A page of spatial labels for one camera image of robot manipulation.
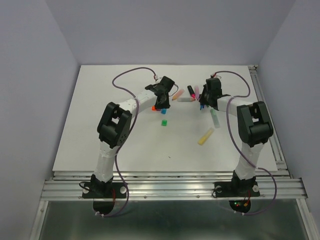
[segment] gray wall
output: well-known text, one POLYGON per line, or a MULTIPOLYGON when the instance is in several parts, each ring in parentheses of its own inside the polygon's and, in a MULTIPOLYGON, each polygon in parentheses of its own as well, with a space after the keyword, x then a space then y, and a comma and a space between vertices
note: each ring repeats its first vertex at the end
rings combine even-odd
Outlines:
POLYGON ((258 73, 290 172, 320 229, 320 1, 297 0, 258 73))
POLYGON ((257 64, 294 1, 46 0, 81 64, 198 65, 257 64))
POLYGON ((0 3, 0 239, 28 239, 78 64, 44 0, 0 3))

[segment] screw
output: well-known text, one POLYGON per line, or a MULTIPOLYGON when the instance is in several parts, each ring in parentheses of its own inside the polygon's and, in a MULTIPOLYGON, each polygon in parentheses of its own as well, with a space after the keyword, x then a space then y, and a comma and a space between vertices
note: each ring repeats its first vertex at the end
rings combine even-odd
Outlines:
POLYGON ((257 193, 257 192, 259 192, 259 187, 258 187, 257 185, 254 185, 254 186, 252 187, 252 190, 253 190, 255 193, 257 193))
POLYGON ((120 187, 120 193, 125 194, 126 192, 127 189, 124 186, 120 187))
POLYGON ((217 193, 221 193, 222 192, 222 187, 221 186, 216 186, 215 187, 215 191, 217 192, 217 193))

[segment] white arm segment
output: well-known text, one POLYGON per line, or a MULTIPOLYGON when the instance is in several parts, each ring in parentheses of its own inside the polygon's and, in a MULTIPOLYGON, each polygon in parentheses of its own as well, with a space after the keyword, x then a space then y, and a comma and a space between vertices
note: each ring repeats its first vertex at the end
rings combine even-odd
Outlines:
MULTIPOLYGON (((150 90, 144 90, 136 96, 136 99, 139 102, 139 113, 141 113, 155 105, 157 96, 150 90)), ((134 118, 137 111, 137 102, 134 98, 119 103, 119 105, 120 108, 129 110, 132 113, 132 119, 134 118)), ((93 173, 99 181, 106 183, 114 176, 114 164, 118 148, 119 146, 110 148, 107 143, 100 142, 98 163, 93 173)))
MULTIPOLYGON (((263 147, 264 144, 262 143, 254 145, 254 147, 250 147, 248 144, 243 142, 241 152, 250 160, 250 162, 257 166, 259 155, 263 147)), ((256 175, 256 169, 252 167, 241 155, 238 165, 234 171, 240 180, 252 179, 256 175)))
MULTIPOLYGON (((217 108, 219 111, 226 112, 227 104, 231 96, 224 96, 217 100, 217 108)), ((241 99, 235 98, 232 100, 229 106, 229 114, 237 117, 237 107, 241 105, 250 105, 252 102, 243 101, 241 99)), ((262 143, 250 147, 248 144, 242 142, 241 152, 255 165, 257 166, 258 158, 260 152, 264 145, 262 143)), ((235 168, 235 173, 242 179, 251 179, 255 176, 256 169, 252 167, 241 155, 239 158, 238 165, 235 168)))
MULTIPOLYGON (((217 100, 217 108, 218 111, 226 112, 227 111, 227 104, 230 100, 231 96, 224 96, 217 100)), ((241 105, 250 105, 252 102, 250 101, 243 101, 241 99, 235 98, 231 101, 229 106, 229 114, 233 116, 237 116, 237 107, 241 105)))

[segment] pink highlighter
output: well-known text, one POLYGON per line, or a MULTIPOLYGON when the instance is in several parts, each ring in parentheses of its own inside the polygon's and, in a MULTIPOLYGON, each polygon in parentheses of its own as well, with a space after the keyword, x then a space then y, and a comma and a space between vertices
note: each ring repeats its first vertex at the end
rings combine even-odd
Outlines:
POLYGON ((199 87, 197 85, 194 86, 194 91, 195 91, 195 98, 198 100, 199 99, 199 87))
POLYGON ((190 96, 192 98, 196 99, 196 94, 195 94, 194 90, 192 89, 192 86, 189 85, 189 86, 187 86, 187 88, 188 88, 188 91, 190 93, 190 96))

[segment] cable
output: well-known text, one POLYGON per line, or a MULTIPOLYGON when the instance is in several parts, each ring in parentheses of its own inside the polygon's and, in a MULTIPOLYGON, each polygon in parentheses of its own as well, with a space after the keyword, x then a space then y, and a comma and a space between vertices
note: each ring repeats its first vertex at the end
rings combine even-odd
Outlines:
MULTIPOLYGON (((248 190, 248 196, 250 195, 250 190, 248 190)), ((242 201, 245 201, 246 200, 246 198, 247 198, 247 195, 246 196, 244 196, 244 199, 242 200, 242 201)))
POLYGON ((116 191, 115 191, 115 189, 112 189, 112 201, 113 201, 113 205, 115 205, 115 202, 116 202, 116 191))
MULTIPOLYGON (((136 95, 135 95, 133 92, 131 92, 130 90, 128 90, 128 89, 126 89, 126 88, 124 88, 124 87, 121 87, 121 86, 116 85, 116 84, 115 84, 115 81, 116 81, 117 78, 121 77, 121 76, 124 75, 124 74, 133 72, 133 71, 135 71, 135 70, 140 70, 140 69, 150 70, 150 71, 153 73, 153 78, 154 78, 155 80, 157 80, 157 79, 156 79, 156 78, 157 78, 156 72, 153 71, 151 68, 145 67, 145 66, 136 67, 136 68, 133 68, 133 69, 124 71, 123 73, 120 73, 119 75, 117 75, 117 76, 112 80, 112 85, 113 85, 116 89, 121 89, 121 90, 126 91, 127 93, 129 93, 129 94, 134 98, 134 100, 135 100, 135 102, 136 102, 135 116, 134 116, 134 119, 133 119, 133 123, 132 123, 132 125, 131 125, 131 127, 130 127, 128 136, 130 135, 130 133, 131 133, 132 129, 134 128, 134 126, 135 126, 135 124, 136 124, 136 121, 137 121, 137 117, 138 117, 138 113, 139 113, 139 101, 136 99, 136 95)), ((104 216, 103 216, 103 217, 107 217, 107 218, 109 218, 109 217, 114 217, 114 216, 120 214, 120 213, 122 212, 122 210, 127 206, 128 201, 129 201, 129 188, 128 188, 128 184, 126 183, 124 177, 122 176, 122 174, 121 174, 121 172, 120 172, 120 170, 119 170, 119 166, 118 166, 118 152, 120 151, 120 149, 122 148, 122 146, 120 146, 120 147, 117 149, 116 153, 115 153, 114 163, 115 163, 116 171, 117 171, 117 173, 119 174, 119 177, 120 177, 120 179, 122 180, 122 182, 123 182, 123 184, 124 184, 124 187, 125 187, 125 189, 126 189, 126 200, 125 200, 124 205, 120 208, 119 211, 117 211, 117 212, 115 212, 114 214, 111 214, 111 215, 104 215, 104 216)))
POLYGON ((176 92, 178 92, 179 90, 179 86, 177 84, 174 84, 176 86, 176 91, 174 93, 172 93, 171 95, 169 95, 169 97, 172 97, 173 95, 176 94, 176 92))
POLYGON ((238 73, 234 72, 234 71, 217 71, 215 72, 213 75, 212 75, 212 78, 214 78, 216 76, 216 74, 219 74, 219 73, 229 73, 229 74, 234 74, 234 75, 237 75, 239 78, 241 78, 244 83, 246 84, 247 88, 248 88, 248 94, 247 95, 236 95, 236 96, 233 96, 229 99, 227 105, 226 105, 226 123, 227 123, 227 127, 228 127, 228 131, 229 131, 229 134, 230 134, 230 138, 231 138, 231 141, 234 145, 234 147, 236 148, 236 150, 240 153, 240 155, 248 162, 248 164, 250 164, 253 168, 255 169, 259 169, 259 170, 263 170, 265 171, 268 175, 270 175, 270 177, 272 178, 273 180, 273 183, 274 183, 274 195, 273 195, 273 199, 271 200, 271 203, 264 209, 260 210, 260 211, 256 211, 256 212, 249 212, 249 213, 241 213, 241 212, 237 212, 237 213, 240 213, 242 215, 245 215, 245 216, 253 216, 253 215, 257 215, 257 214, 261 214, 263 212, 265 212, 266 210, 268 210, 274 203, 275 203, 275 200, 276 200, 276 197, 277 197, 277 192, 278 192, 278 187, 277 187, 277 183, 276 183, 276 179, 275 177, 271 174, 271 172, 269 172, 267 169, 263 168, 263 167, 257 167, 256 165, 253 164, 253 162, 251 162, 244 154, 243 152, 240 150, 240 148, 237 146, 236 144, 236 141, 234 139, 234 136, 232 135, 232 132, 231 132, 231 127, 230 127, 230 119, 229 119, 229 107, 230 107, 230 104, 231 104, 231 101, 235 98, 247 98, 249 97, 249 95, 251 94, 251 89, 250 89, 250 86, 248 84, 248 82, 238 73))
POLYGON ((90 191, 90 189, 82 185, 82 184, 84 184, 84 183, 85 183, 85 181, 81 181, 81 182, 79 182, 79 186, 80 186, 80 188, 82 188, 82 189, 84 189, 84 190, 87 190, 87 191, 89 192, 89 191, 90 191))
POLYGON ((249 198, 248 198, 248 200, 246 201, 246 203, 244 204, 245 207, 248 206, 248 204, 249 204, 249 202, 250 202, 250 198, 251 198, 250 190, 248 190, 248 194, 249 194, 249 198))

